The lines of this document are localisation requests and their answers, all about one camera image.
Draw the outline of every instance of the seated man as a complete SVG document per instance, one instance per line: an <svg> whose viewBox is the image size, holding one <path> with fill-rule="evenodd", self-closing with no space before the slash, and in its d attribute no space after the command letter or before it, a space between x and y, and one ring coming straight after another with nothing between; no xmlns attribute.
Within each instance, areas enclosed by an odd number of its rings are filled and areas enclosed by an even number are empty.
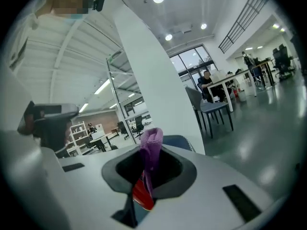
<svg viewBox="0 0 307 230"><path fill-rule="evenodd" d="M209 94L208 91L208 86L212 85L213 82L210 78L210 73L208 71L205 71L203 74L203 77L198 79L198 82L201 83L201 88L202 91L205 94L205 98L207 99L208 102L213 102L211 95ZM222 102L224 97L225 97L225 92L223 91L223 89L218 88L218 86L210 88L212 95L213 96L218 96L220 98L220 101Z"/></svg>

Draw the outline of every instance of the purple cloth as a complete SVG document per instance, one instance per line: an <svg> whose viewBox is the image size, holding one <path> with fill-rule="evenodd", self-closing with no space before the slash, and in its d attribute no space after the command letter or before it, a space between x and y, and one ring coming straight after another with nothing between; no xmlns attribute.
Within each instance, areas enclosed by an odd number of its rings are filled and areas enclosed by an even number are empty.
<svg viewBox="0 0 307 230"><path fill-rule="evenodd" d="M163 131L160 128L152 128L144 131L141 136L140 154L144 164L143 182L145 188L152 196L152 178L158 171L159 156L163 142Z"/></svg>

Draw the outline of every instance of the railing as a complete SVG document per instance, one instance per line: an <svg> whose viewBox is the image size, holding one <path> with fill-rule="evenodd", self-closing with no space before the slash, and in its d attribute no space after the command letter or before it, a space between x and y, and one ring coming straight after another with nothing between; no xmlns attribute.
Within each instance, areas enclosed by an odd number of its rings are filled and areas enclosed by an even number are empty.
<svg viewBox="0 0 307 230"><path fill-rule="evenodd" d="M230 48L232 44L242 35L242 33L248 28L250 23L259 14L263 6L268 0L247 0L243 10L239 14L236 22L231 27L227 36L219 45L221 51L225 52Z"/></svg>

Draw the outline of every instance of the glossy floor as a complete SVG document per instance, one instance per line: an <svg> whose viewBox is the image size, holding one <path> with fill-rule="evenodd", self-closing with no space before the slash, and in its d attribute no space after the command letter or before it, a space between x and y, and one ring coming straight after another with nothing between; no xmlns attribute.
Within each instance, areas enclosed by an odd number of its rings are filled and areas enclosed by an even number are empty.
<svg viewBox="0 0 307 230"><path fill-rule="evenodd" d="M213 139L203 130L206 155L237 169L274 199L286 195L298 176L296 164L305 158L307 91L303 78L297 73L257 97L247 96L245 103L232 102L234 131L226 112L225 125L220 117L219 125L211 119Z"/></svg>

